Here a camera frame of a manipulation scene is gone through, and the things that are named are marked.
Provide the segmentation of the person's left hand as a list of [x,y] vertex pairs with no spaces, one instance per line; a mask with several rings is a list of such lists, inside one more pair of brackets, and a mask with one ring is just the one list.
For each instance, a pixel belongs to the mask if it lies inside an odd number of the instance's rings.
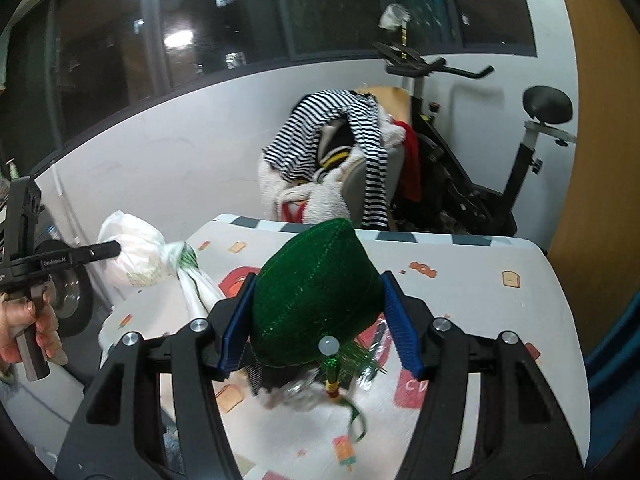
[[15,364],[22,358],[18,351],[16,337],[19,332],[29,326],[36,329],[36,341],[44,351],[49,361],[66,365],[68,357],[62,348],[62,341],[58,336],[58,318],[50,306],[50,294],[42,295],[43,307],[36,311],[35,304],[25,298],[9,300],[6,295],[1,296],[1,362]]

